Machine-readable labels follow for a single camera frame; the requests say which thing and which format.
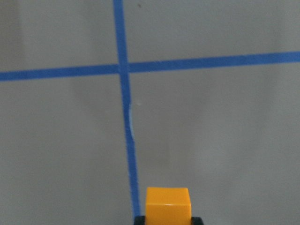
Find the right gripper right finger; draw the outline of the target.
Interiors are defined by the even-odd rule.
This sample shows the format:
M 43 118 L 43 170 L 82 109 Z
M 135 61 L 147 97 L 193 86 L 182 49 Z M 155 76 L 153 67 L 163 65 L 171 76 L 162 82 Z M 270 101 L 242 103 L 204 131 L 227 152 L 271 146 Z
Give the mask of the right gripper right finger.
M 204 225 L 204 222 L 201 217 L 192 217 L 191 225 Z

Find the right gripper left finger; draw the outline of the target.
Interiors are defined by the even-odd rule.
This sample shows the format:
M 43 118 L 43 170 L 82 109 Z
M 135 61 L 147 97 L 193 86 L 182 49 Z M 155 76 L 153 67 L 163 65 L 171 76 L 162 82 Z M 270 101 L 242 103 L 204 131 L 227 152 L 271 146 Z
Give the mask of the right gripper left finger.
M 145 216 L 136 216 L 134 218 L 134 225 L 146 225 L 146 217 Z

